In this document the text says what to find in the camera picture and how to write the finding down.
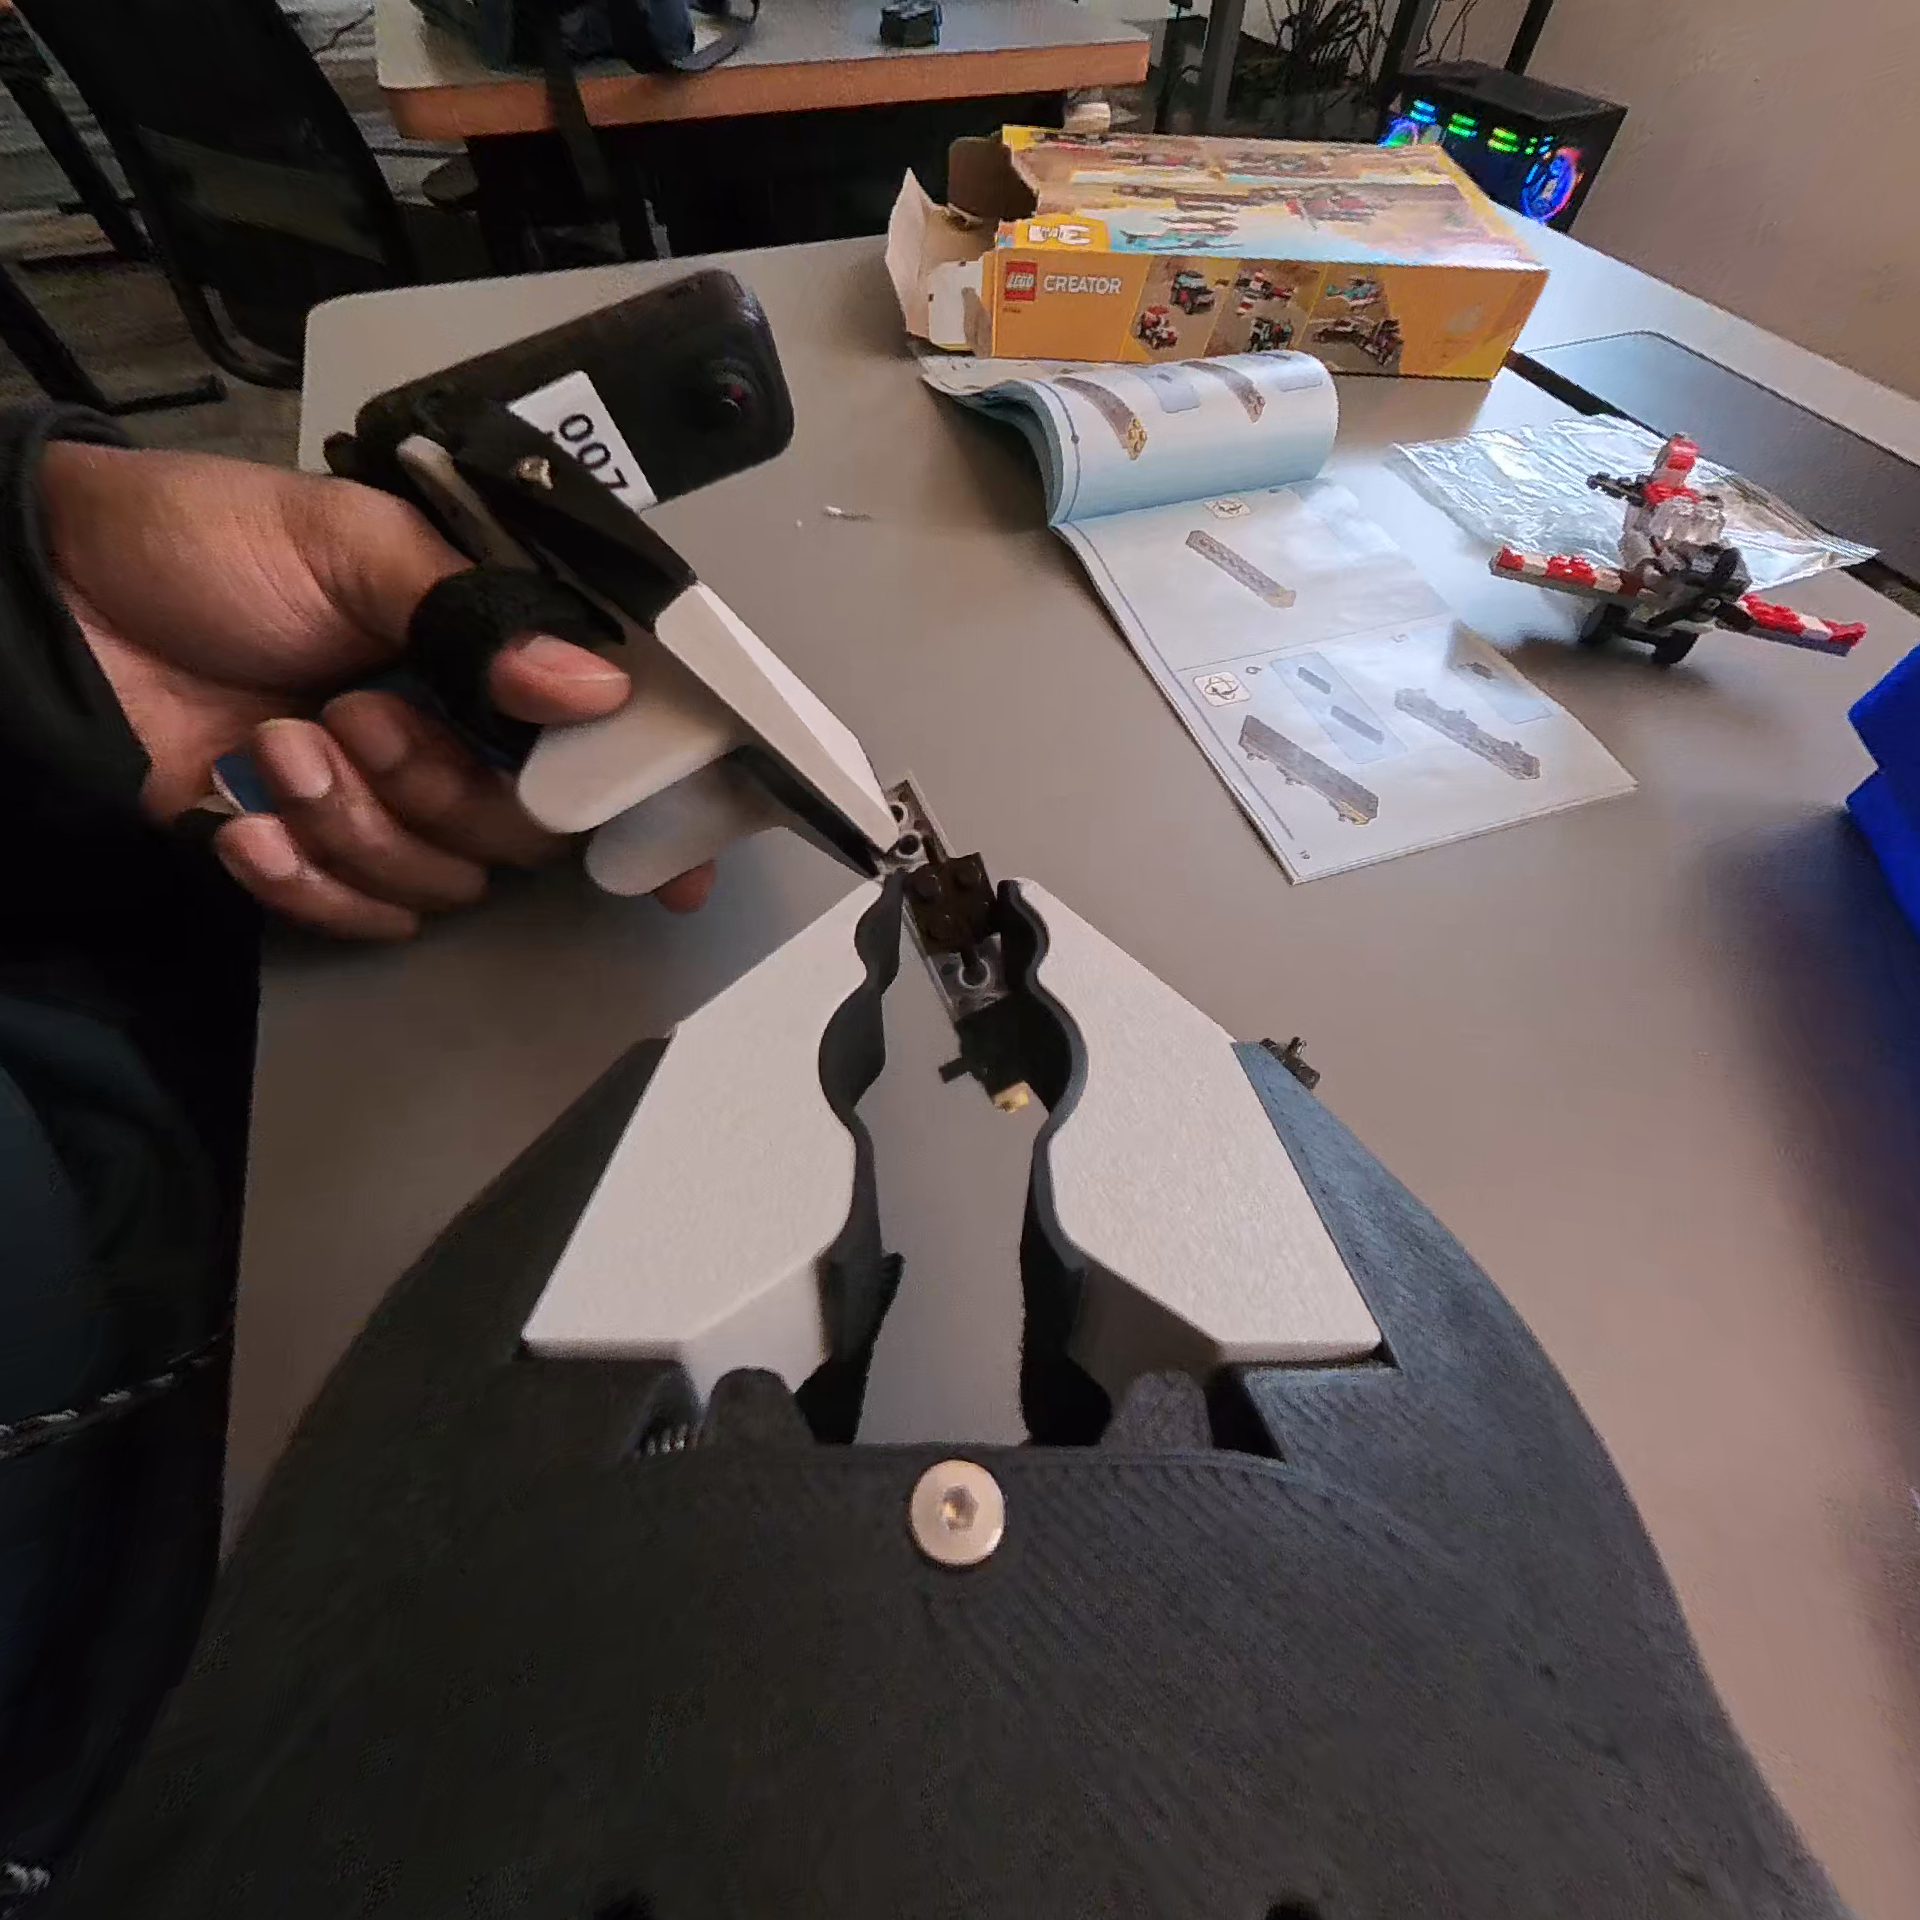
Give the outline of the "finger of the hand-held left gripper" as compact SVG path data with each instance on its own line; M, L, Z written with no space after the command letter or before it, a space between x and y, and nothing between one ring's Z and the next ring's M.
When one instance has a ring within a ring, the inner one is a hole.
M889 852L889 798L852 789L841 809L803 781L584 781L586 871L617 898L651 897L735 844L787 832L871 877Z
M611 612L629 691L596 721L545 729L515 781L545 829L712 809L728 781L761 786L855 845L896 840L892 801L850 729L708 588L662 612Z

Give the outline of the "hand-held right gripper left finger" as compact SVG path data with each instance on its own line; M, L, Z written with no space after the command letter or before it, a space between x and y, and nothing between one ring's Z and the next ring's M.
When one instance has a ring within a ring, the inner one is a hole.
M766 1374L818 1441L855 1440L901 1274L857 1111L900 932L900 879L860 885L673 1028L520 1329L529 1356L666 1363L700 1403Z

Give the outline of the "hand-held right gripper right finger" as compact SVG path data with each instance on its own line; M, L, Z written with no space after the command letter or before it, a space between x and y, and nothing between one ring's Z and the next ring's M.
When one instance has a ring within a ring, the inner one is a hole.
M1028 879L997 924L1045 1123L1020 1226L1020 1418L1095 1443L1143 1380L1325 1369L1383 1333L1227 1031Z

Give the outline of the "grey and tan brick beam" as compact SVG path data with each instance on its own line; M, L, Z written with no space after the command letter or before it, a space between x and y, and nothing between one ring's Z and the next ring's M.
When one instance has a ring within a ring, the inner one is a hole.
M942 829L933 817L931 808L922 796L914 780L900 780L885 789L889 798L889 808L896 824L896 841L892 852L884 857L884 866L889 873L900 873L901 877L901 926L912 937L912 943L922 959L922 964L927 972L927 979L933 986L936 997L940 998L948 1022L953 1026L962 1021L972 1021L985 1011L989 1021L1013 1022L1020 1021L1020 1037L1024 1041L1024 1069L1028 1055L1028 1033L1024 1028L1024 1015L1020 1013L1018 985L1010 970L1010 961L1003 944L1003 924L996 889L996 934L982 948L973 948L964 956L944 954L933 956L923 952L917 934L904 907L904 879L906 870L929 855L942 853L965 853L955 847L945 829ZM1003 1111L994 1108L997 1113L1016 1116L1024 1111L1031 1099L1016 1111Z

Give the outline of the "person's left hand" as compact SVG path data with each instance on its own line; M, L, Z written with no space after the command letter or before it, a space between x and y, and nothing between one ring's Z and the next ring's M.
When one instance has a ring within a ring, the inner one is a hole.
M565 852L444 728L365 682L469 560L364 485L161 450L55 443L38 477L59 598L170 824L244 753L271 809L211 849L280 918L403 943L494 871Z

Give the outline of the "dark blue backpack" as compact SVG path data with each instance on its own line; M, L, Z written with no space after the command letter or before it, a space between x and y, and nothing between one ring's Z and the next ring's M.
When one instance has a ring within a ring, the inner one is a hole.
M617 63L642 74L700 74L730 61L751 36L761 3L414 3L433 26L456 34L481 63L538 74L588 228L607 228L621 261L653 261L644 196L616 183L611 158L590 122L579 74Z

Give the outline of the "black office chair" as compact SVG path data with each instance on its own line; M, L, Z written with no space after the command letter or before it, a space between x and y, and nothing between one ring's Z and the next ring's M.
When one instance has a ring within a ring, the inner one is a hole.
M484 279L474 215L397 200L270 3L13 6L101 129L194 345L291 391L313 309Z

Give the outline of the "instruction booklet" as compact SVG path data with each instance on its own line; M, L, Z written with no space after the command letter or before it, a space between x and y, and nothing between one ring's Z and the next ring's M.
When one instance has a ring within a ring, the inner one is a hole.
M1321 477L1338 396L1308 355L917 368L1026 439L1051 532L1288 879L1635 789Z

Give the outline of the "person in blue hoodie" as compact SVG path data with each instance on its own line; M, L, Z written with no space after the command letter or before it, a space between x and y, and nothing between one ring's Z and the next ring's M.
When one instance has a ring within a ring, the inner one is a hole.
M4 994L1 1424L231 1348L200 1142L108 1022ZM223 1527L227 1363L1 1464L4 1915L43 1896L179 1680Z

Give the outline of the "black equipment rack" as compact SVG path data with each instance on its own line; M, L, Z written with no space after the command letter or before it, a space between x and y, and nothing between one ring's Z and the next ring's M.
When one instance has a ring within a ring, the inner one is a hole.
M1552 3L1171 3L1150 30L1141 125L1362 141L1387 129L1412 78L1462 61L1526 72Z

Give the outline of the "clear plastic bag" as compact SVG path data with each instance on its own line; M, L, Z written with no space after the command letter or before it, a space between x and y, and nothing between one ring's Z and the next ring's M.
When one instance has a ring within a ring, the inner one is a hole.
M1634 424L1579 418L1398 446L1397 459L1415 487L1477 539L1615 565L1625 506L1589 487L1589 477L1638 480L1659 448L1657 436ZM1750 588L1764 596L1877 560L1873 548L1826 532L1711 459L1697 459L1688 484L1721 502L1723 539L1741 551Z

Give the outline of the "red grey brick plane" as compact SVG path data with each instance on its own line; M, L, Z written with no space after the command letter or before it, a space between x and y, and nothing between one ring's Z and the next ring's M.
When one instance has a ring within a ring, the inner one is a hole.
M1624 507L1615 565L1498 548L1488 574L1589 602L1577 640L1645 651L1653 666L1686 661L1711 631L1785 645L1824 657L1850 655L1862 622L1828 622L1767 602L1753 592L1741 548L1724 535L1724 506L1695 484L1698 448L1668 438L1639 475L1592 473L1587 487Z

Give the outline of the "blue plastic storage bin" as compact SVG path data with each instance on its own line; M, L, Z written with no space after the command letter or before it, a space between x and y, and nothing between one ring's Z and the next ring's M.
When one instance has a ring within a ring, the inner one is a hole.
M1859 694L1850 723L1872 774L1847 799L1859 838L1918 932L1918 649Z

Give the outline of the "computer with coloured lights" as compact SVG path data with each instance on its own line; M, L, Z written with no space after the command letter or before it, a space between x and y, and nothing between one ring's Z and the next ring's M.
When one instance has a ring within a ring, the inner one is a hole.
M1405 70L1378 146L1438 148L1495 204L1572 229L1628 110L1484 61Z

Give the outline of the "black white speckled drawstring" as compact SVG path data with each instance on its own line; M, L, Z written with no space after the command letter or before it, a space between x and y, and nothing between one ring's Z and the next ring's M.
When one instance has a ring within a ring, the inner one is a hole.
M203 1375L227 1363L227 1345L214 1341L177 1356L161 1374L131 1388L111 1390L80 1405L21 1416L1 1424L1 1464L9 1465L47 1445L80 1440L111 1428L152 1405L167 1403L194 1386Z

